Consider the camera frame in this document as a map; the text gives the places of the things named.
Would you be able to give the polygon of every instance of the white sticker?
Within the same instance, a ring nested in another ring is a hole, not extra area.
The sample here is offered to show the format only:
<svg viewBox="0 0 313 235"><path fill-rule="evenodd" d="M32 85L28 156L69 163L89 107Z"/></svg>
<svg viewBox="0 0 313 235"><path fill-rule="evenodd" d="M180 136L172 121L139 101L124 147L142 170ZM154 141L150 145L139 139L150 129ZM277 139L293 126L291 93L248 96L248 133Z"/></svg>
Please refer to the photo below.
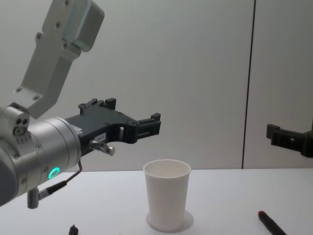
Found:
<svg viewBox="0 0 313 235"><path fill-rule="evenodd" d="M77 126L73 126L71 125L74 129L74 131L76 131L76 134L79 135L79 134L82 134L83 133L83 129L77 127Z"/></svg>
<svg viewBox="0 0 313 235"><path fill-rule="evenodd" d="M95 137L94 140L97 142L102 142L106 140L106 137L107 137L107 133L103 133L100 136Z"/></svg>

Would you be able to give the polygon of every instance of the cup rim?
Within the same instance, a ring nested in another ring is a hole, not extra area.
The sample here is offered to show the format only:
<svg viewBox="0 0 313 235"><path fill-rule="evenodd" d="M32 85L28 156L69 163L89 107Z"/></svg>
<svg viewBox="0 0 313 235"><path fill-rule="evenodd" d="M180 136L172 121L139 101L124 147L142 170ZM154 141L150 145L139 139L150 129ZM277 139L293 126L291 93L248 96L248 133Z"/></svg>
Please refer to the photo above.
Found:
<svg viewBox="0 0 313 235"><path fill-rule="evenodd" d="M172 162L178 162L178 163L181 163L181 164L184 164L188 167L188 172L185 173L185 174L182 174L180 176L176 176L176 177L159 177L159 176L155 176L155 175L152 175L150 173L148 173L146 171L146 167L149 165L149 164L152 164L152 163L155 163L155 162L162 162L162 161L172 161ZM185 162L182 162L182 161L179 161L179 160L174 160L174 159L160 159L160 160L155 160L155 161L152 161L152 162L149 162L147 164L144 165L143 167L143 172L146 174L146 175L149 175L150 177L153 177L153 178L158 178L158 179L177 179L177 178L181 178L181 177L184 177L186 175L189 175L190 172L191 172L191 166Z"/></svg>

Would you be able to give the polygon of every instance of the green led ring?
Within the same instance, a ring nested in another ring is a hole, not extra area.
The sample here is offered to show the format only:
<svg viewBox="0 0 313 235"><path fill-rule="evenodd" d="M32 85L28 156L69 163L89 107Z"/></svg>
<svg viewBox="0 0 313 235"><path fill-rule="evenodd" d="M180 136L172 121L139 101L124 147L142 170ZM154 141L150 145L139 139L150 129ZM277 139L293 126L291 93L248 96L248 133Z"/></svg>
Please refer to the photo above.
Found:
<svg viewBox="0 0 313 235"><path fill-rule="evenodd" d="M49 179L56 177L59 173L60 173L60 168L58 167L54 168L49 174Z"/></svg>

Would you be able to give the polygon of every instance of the marker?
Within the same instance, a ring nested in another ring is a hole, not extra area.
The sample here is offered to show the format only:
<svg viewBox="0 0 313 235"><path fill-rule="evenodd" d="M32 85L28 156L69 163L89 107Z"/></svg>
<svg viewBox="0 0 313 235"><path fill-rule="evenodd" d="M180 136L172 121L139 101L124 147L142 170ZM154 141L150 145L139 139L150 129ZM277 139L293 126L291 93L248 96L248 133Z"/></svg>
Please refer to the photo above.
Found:
<svg viewBox="0 0 313 235"><path fill-rule="evenodd" d="M287 235L264 211L258 213L260 221L273 235Z"/></svg>

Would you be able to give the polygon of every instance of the silver cylindrical joint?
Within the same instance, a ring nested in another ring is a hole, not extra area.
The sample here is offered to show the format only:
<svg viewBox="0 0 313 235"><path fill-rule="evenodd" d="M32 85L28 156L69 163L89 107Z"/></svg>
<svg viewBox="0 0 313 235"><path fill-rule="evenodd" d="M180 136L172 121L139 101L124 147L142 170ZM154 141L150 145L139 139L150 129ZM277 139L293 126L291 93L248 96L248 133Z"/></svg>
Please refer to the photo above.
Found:
<svg viewBox="0 0 313 235"><path fill-rule="evenodd" d="M0 140L0 206L73 167L81 157L76 132L58 117L30 125L26 135L13 140Z"/></svg>
<svg viewBox="0 0 313 235"><path fill-rule="evenodd" d="M81 157L79 138L65 120L50 118L30 125L28 130L30 151L15 160L20 184L17 196L73 167Z"/></svg>

